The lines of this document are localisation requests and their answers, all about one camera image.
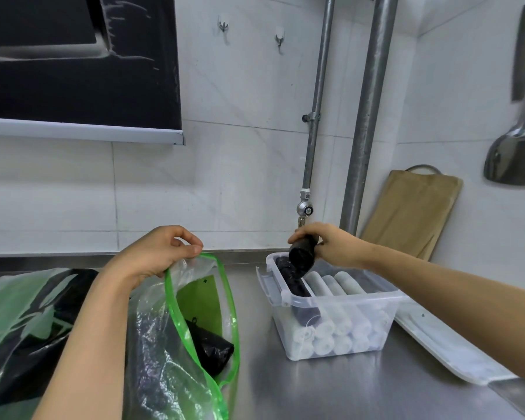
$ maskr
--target person's right arm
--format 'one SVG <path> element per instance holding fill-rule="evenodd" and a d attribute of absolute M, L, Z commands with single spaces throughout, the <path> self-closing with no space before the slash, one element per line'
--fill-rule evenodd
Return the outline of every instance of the person's right arm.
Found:
<path fill-rule="evenodd" d="M 288 242 L 307 234 L 322 238 L 315 248 L 316 257 L 384 277 L 525 379 L 525 290 L 364 242 L 332 224 L 306 225 Z"/>

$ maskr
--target person's left arm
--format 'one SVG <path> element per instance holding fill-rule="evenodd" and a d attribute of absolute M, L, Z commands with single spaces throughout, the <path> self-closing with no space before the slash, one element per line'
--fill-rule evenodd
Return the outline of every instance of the person's left arm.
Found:
<path fill-rule="evenodd" d="M 33 420 L 120 420 L 130 292 L 175 261 L 195 257 L 202 246 L 181 226 L 158 227 L 105 266 L 85 298 Z"/>

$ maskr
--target forearm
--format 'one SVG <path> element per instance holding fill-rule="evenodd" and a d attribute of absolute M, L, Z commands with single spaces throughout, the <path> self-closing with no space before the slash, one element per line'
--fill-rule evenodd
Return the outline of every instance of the forearm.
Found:
<path fill-rule="evenodd" d="M 34 420 L 120 420 L 130 291 L 120 277 L 97 276 Z"/>
<path fill-rule="evenodd" d="M 369 269 L 525 378 L 525 290 L 373 246 Z"/>

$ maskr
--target thick gray pipe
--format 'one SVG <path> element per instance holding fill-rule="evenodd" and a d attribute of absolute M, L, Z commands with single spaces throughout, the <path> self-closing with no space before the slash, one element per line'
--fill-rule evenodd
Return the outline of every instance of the thick gray pipe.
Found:
<path fill-rule="evenodd" d="M 309 189 L 311 187 L 311 174 L 313 173 L 313 161 L 315 159 L 317 130 L 319 128 L 319 116 L 321 115 L 321 100 L 323 98 L 323 86 L 325 85 L 325 71 L 327 69 L 327 58 L 329 57 L 329 42 L 331 39 L 331 28 L 333 23 L 332 16 L 334 12 L 334 1 L 335 0 L 326 0 L 325 2 L 325 16 L 323 17 L 319 61 L 317 62 L 317 78 L 315 79 L 315 93 L 313 94 L 313 108 L 309 115 L 309 140 L 307 142 L 307 155 L 305 157 L 305 170 L 303 172 L 303 189 Z"/>
<path fill-rule="evenodd" d="M 340 228 L 353 235 L 356 235 L 362 207 L 365 177 L 370 163 L 373 134 L 377 123 L 377 112 L 381 101 L 398 2 L 399 0 L 375 0 L 370 44 L 365 60 L 362 93 L 356 116 L 356 129 L 340 216 Z"/>

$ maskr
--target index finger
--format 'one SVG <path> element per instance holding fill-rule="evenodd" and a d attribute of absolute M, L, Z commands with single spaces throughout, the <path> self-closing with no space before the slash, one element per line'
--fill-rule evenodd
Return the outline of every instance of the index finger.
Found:
<path fill-rule="evenodd" d="M 288 243 L 292 244 L 302 237 L 307 236 L 308 234 L 316 236 L 317 240 L 319 240 L 319 237 L 325 240 L 326 224 L 323 224 L 322 222 L 314 222 L 304 225 L 303 227 L 298 228 L 294 234 L 291 235 L 291 237 L 288 239 Z"/>
<path fill-rule="evenodd" d="M 179 237 L 180 239 L 185 240 L 191 245 L 197 245 L 200 247 L 204 247 L 204 243 L 198 237 L 196 237 L 193 233 L 187 230 L 185 227 L 182 227 L 180 225 L 171 225 L 170 229 L 171 229 L 172 237 Z"/>

